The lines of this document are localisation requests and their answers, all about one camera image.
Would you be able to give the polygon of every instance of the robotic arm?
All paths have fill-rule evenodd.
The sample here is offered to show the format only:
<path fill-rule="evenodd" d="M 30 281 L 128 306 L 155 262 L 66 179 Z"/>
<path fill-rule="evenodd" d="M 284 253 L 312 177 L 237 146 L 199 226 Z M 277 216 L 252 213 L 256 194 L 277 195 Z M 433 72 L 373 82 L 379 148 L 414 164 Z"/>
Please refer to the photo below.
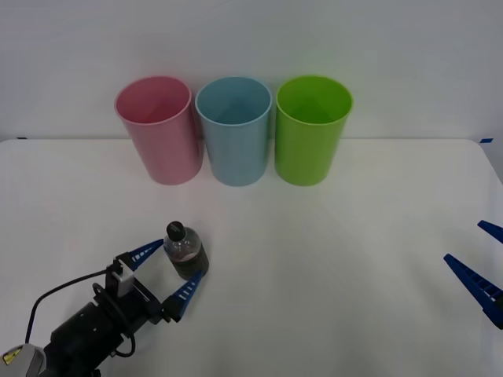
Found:
<path fill-rule="evenodd" d="M 42 298 L 70 284 L 42 296 L 31 313 L 26 344 L 2 355 L 0 377 L 99 377 L 97 367 L 108 356 L 133 355 L 134 333 L 145 322 L 158 324 L 171 319 L 179 322 L 197 289 L 201 273 L 163 302 L 134 277 L 138 267 L 162 245 L 163 241 L 157 240 L 115 257 L 101 272 L 105 274 L 105 287 L 93 284 L 95 302 L 89 302 L 54 330 L 50 343 L 43 349 L 29 344 L 36 306 Z M 124 337 L 130 340 L 128 353 L 117 350 Z"/>

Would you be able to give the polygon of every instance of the white background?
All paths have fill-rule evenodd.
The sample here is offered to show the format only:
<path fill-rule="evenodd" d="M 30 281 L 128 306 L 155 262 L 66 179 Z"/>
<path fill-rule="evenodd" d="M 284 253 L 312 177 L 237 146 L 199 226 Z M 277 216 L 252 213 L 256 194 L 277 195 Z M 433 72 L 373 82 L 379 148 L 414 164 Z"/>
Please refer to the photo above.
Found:
<path fill-rule="evenodd" d="M 2 0 L 0 140 L 126 137 L 117 92 L 171 74 L 331 75 L 345 137 L 493 137 L 501 0 Z"/>

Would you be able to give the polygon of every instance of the table surface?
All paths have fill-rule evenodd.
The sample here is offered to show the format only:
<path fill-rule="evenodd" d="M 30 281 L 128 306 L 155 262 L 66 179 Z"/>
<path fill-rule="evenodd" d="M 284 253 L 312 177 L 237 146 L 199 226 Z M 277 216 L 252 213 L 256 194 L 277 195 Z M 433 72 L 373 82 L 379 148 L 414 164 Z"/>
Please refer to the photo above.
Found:
<path fill-rule="evenodd" d="M 143 327 L 106 375 L 501 375 L 503 334 L 442 260 L 503 285 L 503 245 L 476 226 L 503 224 L 503 187 L 477 144 L 342 140 L 313 187 L 282 181 L 273 159 L 247 187 L 220 184 L 207 159 L 170 187 L 129 140 L 0 143 L 0 348 L 23 342 L 41 293 L 179 220 L 210 271 L 182 322 Z M 138 277 L 162 298 L 182 280 L 162 251 L 151 259 Z M 87 281 L 48 298 L 31 342 L 92 297 Z"/>

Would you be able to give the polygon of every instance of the green cup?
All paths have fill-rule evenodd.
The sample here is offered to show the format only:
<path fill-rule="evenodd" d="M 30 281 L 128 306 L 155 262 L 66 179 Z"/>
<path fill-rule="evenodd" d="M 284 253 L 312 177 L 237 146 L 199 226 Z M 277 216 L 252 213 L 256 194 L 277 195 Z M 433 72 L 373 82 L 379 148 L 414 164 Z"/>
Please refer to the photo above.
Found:
<path fill-rule="evenodd" d="M 276 95 L 276 171 L 293 185 L 316 185 L 330 170 L 353 97 L 339 82 L 299 76 Z"/>

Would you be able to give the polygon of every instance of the pink cup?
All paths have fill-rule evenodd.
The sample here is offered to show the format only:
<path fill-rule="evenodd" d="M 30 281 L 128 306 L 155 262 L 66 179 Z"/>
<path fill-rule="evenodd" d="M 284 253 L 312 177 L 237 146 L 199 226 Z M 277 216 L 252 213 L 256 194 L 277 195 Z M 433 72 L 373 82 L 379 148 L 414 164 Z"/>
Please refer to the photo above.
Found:
<path fill-rule="evenodd" d="M 191 100 L 189 87 L 169 76 L 135 81 L 116 99 L 117 114 L 150 177 L 164 185 L 194 178 L 203 162 Z"/>

